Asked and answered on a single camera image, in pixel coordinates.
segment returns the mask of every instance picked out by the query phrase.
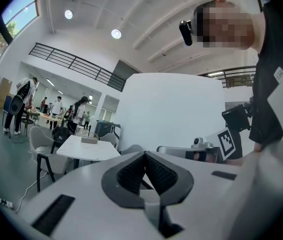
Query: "white chair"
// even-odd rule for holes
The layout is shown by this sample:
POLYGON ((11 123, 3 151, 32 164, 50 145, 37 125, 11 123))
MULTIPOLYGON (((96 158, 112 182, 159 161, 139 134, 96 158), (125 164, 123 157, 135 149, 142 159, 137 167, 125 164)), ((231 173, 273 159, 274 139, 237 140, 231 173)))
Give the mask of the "white chair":
POLYGON ((99 140, 103 142, 110 142, 116 148, 117 137, 114 133, 107 133, 105 136, 100 137, 99 140))
POLYGON ((52 182, 55 182, 54 174, 66 174, 69 158, 56 154, 57 148, 51 153, 54 140, 47 137, 43 131, 33 126, 29 131, 29 145, 32 157, 37 161, 37 191, 41 191, 40 173, 41 170, 47 172, 52 182))

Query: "white label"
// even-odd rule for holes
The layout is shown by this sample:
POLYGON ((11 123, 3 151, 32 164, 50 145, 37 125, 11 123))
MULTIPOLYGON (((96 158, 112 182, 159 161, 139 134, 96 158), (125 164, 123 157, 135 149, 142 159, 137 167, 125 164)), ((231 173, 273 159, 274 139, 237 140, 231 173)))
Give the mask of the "white label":
POLYGON ((214 147, 219 147, 222 155, 222 160, 225 161, 236 151, 232 135, 228 128, 224 128, 205 138, 207 142, 213 144, 214 147))
POLYGON ((273 76, 276 78, 277 82, 280 84, 283 81, 283 70, 279 66, 277 70, 275 71, 275 74, 273 76))

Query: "window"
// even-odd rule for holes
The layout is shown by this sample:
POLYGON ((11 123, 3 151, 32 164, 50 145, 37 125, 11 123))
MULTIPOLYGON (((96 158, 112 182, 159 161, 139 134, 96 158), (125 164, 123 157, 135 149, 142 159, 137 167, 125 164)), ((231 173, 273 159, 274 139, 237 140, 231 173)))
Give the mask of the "window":
POLYGON ((6 50, 8 46, 8 43, 3 38, 2 34, 0 33, 0 53, 3 54, 3 52, 6 50))
POLYGON ((36 0, 13 0, 2 13, 2 20, 14 38, 37 14, 36 0))
POLYGON ((2 54, 19 31, 38 16, 36 0, 13 0, 1 14, 0 53, 2 54))

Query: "gray floor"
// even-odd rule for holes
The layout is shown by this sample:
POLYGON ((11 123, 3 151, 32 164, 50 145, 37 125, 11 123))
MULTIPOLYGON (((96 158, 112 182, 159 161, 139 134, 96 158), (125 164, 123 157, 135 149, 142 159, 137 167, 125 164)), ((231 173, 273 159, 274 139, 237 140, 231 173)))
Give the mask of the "gray floor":
MULTIPOLYGON (((24 142, 22 144, 13 143, 13 141, 22 142, 24 140, 29 140, 29 137, 23 135, 24 124, 21 125, 21 135, 14 136, 13 118, 10 125, 10 132, 12 135, 11 139, 9 139, 8 135, 3 134, 2 118, 3 112, 0 109, 0 198, 13 202, 16 209, 22 196, 25 194, 26 188, 36 181, 37 164, 29 153, 29 142, 24 142)), ((48 125, 41 126, 41 128, 47 136, 51 135, 48 125)), ((70 171, 72 167, 73 163, 71 162, 67 171, 70 171)), ((60 177, 62 177, 62 175, 55 175, 56 180, 60 179, 60 177)), ((40 190, 44 190, 51 184, 51 178, 49 175, 46 175, 40 180, 40 190)), ((28 190, 20 209, 23 209, 27 202, 35 195, 37 195, 36 184, 28 190)))

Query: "power strip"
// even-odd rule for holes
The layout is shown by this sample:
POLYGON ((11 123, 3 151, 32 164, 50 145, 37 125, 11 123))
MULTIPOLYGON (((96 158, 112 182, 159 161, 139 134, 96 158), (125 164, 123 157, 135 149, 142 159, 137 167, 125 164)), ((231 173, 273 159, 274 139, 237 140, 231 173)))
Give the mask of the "power strip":
POLYGON ((0 204, 8 207, 9 209, 14 209, 14 204, 12 202, 8 202, 8 201, 1 199, 1 198, 0 198, 0 204))

